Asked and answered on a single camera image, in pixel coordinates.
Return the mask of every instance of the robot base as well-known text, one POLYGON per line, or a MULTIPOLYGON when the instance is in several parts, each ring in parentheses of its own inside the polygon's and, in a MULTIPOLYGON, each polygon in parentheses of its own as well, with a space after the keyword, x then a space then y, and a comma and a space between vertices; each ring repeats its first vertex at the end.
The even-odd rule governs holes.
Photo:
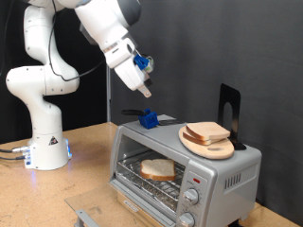
POLYGON ((68 140, 62 137, 62 132, 41 135, 34 134, 28 141, 29 158, 25 159, 26 168, 52 170, 65 166, 71 158, 68 140))

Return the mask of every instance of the round cutting board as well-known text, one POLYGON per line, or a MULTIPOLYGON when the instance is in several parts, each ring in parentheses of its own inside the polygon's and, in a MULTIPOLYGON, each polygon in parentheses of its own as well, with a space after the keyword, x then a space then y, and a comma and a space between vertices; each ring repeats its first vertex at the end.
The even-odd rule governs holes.
POLYGON ((233 155, 234 146, 229 139, 223 139, 211 145, 198 145, 183 137, 183 131, 187 128, 184 126, 179 130, 179 138, 183 145, 190 151, 209 159, 226 159, 233 155))

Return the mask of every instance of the toaster oven knob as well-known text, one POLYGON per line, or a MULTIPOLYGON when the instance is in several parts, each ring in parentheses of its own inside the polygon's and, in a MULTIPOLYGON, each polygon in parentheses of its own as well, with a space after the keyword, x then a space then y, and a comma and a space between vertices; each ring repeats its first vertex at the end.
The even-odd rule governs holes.
POLYGON ((192 227, 195 225, 195 219, 190 213, 184 213, 179 217, 180 226, 192 227))
POLYGON ((199 201, 198 192, 195 189, 189 189, 183 193, 183 197, 186 201, 188 201, 191 205, 197 204, 199 201))

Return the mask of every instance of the black plate holder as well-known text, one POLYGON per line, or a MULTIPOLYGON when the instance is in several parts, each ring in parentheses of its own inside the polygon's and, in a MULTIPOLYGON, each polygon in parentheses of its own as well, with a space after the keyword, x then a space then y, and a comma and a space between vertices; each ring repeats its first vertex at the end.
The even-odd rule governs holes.
POLYGON ((246 146, 239 140, 237 140, 239 129, 241 94, 238 90, 233 89, 225 84, 221 84, 218 113, 218 124, 221 126, 223 126, 224 106, 227 102, 230 103, 233 112, 229 140, 232 142, 235 150, 244 150, 246 149, 246 146))

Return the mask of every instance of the black cable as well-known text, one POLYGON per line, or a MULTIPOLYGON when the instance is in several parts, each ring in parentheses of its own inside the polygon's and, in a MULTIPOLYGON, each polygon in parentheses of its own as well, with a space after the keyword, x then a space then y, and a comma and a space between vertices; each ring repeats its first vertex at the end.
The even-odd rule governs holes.
POLYGON ((7 21, 6 21, 6 26, 5 26, 5 28, 4 28, 3 61, 2 61, 2 66, 1 66, 0 77, 2 76, 3 69, 4 69, 4 66, 5 66, 5 60, 6 60, 6 42, 7 42, 8 23, 9 23, 9 17, 10 17, 10 15, 11 15, 11 9, 12 9, 12 5, 13 5, 14 1, 15 1, 15 0, 11 0, 11 2, 10 2, 9 14, 8 14, 7 21))
POLYGON ((54 27, 55 27, 55 23, 56 23, 56 19, 57 19, 57 9, 56 9, 56 5, 54 3, 54 0, 52 0, 53 2, 53 6, 54 6, 54 10, 55 10, 55 15, 54 15, 54 21, 53 21, 53 27, 51 28, 51 32, 50 32, 50 38, 49 38, 49 44, 48 44, 48 58, 49 58, 49 64, 50 64, 50 67, 51 67, 51 70, 53 71, 53 73, 58 76, 58 77, 61 77, 64 81, 70 81, 70 80, 73 80, 73 79, 78 79, 78 78, 81 78, 83 76, 86 76, 87 74, 90 74, 91 72, 93 72, 95 69, 97 69, 99 66, 101 66, 105 60, 103 60, 102 62, 100 62, 98 65, 96 65, 94 68, 92 68, 91 70, 87 71, 86 73, 83 73, 83 74, 80 74, 78 76, 76 76, 75 78, 72 78, 72 79, 65 79, 62 75, 60 74, 56 74, 54 69, 53 69, 53 65, 51 63, 51 58, 50 58, 50 44, 51 44, 51 37, 54 33, 54 27))
POLYGON ((23 160, 23 159, 26 159, 26 156, 19 156, 19 157, 16 157, 16 158, 4 158, 4 157, 0 157, 0 159, 4 159, 4 160, 23 160))
POLYGON ((2 152, 2 153, 12 153, 12 150, 10 150, 10 149, 0 149, 0 152, 2 152))

